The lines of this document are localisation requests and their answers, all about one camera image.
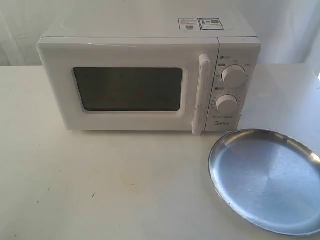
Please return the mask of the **white warning label sticker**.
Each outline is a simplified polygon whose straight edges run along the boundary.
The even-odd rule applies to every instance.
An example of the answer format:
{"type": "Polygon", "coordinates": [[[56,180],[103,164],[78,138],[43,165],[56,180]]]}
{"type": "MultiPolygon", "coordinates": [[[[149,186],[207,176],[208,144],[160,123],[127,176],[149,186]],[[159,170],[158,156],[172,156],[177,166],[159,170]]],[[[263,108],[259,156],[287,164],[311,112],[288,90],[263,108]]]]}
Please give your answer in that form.
{"type": "Polygon", "coordinates": [[[199,19],[196,17],[178,18],[180,31],[200,31],[199,19]]]}

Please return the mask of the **white microwave oven body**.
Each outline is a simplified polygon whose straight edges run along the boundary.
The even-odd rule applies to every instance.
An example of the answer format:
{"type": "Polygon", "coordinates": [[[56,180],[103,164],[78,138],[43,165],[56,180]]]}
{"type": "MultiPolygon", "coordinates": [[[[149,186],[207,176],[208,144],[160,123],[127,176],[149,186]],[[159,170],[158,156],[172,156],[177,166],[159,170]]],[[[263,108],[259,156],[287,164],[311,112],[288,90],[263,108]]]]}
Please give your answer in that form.
{"type": "Polygon", "coordinates": [[[157,8],[145,13],[134,12],[132,8],[112,9],[110,12],[86,8],[84,12],[72,11],[54,24],[42,38],[217,38],[219,52],[203,132],[237,129],[261,49],[259,38],[248,22],[230,9],[214,15],[208,8],[191,13],[178,12],[172,8],[157,8]],[[219,18],[224,30],[181,31],[178,18],[219,18]],[[246,82],[241,86],[229,87],[222,80],[223,70],[231,65],[244,68],[246,82]],[[236,111],[218,112],[217,99],[224,95],[236,98],[236,111]]]}

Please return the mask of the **lower white control knob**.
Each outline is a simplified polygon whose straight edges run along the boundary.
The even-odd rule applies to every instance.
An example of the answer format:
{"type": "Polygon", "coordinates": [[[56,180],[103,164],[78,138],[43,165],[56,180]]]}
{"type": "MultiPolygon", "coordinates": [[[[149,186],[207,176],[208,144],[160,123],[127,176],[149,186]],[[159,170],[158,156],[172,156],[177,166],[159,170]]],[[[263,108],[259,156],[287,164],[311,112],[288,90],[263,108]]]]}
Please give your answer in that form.
{"type": "Polygon", "coordinates": [[[223,95],[216,101],[216,107],[219,113],[233,113],[238,109],[238,102],[233,95],[223,95]]]}

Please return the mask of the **round stainless steel tray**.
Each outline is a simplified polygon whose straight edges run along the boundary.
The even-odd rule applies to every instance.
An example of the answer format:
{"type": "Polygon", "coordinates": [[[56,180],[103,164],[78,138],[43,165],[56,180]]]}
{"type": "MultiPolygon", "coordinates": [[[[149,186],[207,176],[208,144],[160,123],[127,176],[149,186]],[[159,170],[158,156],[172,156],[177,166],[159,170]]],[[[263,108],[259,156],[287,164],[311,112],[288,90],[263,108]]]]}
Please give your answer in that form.
{"type": "Polygon", "coordinates": [[[208,171],[217,194],[238,215],[267,231],[320,231],[320,157],[284,134],[243,129],[212,147],[208,171]]]}

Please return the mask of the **upper white control knob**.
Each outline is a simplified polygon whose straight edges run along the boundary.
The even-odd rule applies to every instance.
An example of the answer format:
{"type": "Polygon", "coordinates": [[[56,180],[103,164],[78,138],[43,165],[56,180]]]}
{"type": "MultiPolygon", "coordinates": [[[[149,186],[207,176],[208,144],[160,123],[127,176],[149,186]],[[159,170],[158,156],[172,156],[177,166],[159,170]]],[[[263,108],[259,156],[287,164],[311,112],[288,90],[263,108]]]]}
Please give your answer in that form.
{"type": "Polygon", "coordinates": [[[237,64],[226,67],[222,71],[221,77],[224,84],[231,88],[237,88],[247,80],[244,68],[237,64]]]}

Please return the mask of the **blue energy label sticker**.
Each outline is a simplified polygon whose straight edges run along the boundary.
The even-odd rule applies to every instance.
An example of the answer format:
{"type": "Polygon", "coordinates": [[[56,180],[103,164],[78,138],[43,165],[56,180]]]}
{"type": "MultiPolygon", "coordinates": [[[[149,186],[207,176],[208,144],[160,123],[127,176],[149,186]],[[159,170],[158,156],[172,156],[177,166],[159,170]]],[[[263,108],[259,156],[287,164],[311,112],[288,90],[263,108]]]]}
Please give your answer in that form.
{"type": "Polygon", "coordinates": [[[224,30],[224,27],[218,17],[198,18],[199,25],[203,31],[219,31],[224,30]]]}

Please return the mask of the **white control knob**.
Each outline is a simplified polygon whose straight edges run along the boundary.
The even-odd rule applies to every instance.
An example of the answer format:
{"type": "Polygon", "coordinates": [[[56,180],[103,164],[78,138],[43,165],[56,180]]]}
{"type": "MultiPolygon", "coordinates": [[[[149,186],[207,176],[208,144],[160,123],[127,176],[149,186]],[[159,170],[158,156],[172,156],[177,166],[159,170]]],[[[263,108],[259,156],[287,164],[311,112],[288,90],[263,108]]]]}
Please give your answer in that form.
{"type": "Polygon", "coordinates": [[[226,67],[222,71],[221,77],[224,84],[231,88],[237,88],[247,80],[244,68],[237,64],[226,67]]]}
{"type": "Polygon", "coordinates": [[[238,102],[233,95],[223,95],[216,101],[216,107],[219,113],[233,113],[238,109],[238,102]]]}

